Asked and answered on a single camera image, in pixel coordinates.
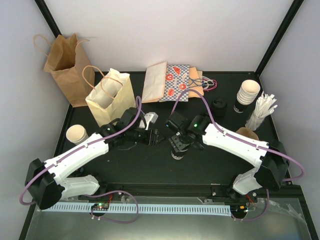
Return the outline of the cream paper bag with handles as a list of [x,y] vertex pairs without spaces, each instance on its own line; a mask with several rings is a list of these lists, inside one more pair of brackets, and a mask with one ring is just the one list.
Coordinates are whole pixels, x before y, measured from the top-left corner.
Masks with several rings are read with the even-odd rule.
[[92,91],[85,101],[98,126],[120,118],[126,109],[136,106],[130,74],[121,73],[113,68],[107,75],[103,73],[97,85],[88,85]]

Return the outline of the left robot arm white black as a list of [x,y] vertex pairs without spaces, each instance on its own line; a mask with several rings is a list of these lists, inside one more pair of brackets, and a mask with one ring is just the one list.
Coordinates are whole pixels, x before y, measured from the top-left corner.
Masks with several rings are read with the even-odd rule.
[[27,170],[25,188],[41,210],[46,210],[62,199],[92,195],[103,199],[108,192],[106,185],[89,174],[82,177],[70,175],[85,164],[120,147],[125,142],[153,146],[164,137],[157,129],[152,129],[158,119],[155,112],[146,114],[131,107],[120,118],[102,125],[88,139],[59,156],[44,162],[33,160]]

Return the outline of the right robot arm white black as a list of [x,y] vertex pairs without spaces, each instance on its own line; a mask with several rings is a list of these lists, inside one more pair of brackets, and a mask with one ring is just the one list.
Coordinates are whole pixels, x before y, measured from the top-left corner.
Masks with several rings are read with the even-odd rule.
[[248,193],[261,188],[280,190],[290,165],[284,157],[286,151],[280,141],[248,138],[211,123],[207,115],[197,115],[189,120],[175,111],[168,117],[166,126],[175,132],[169,142],[171,156],[176,160],[182,159],[191,146],[201,150],[212,146],[252,165],[252,169],[234,177],[226,188],[226,195],[231,201],[238,202]]

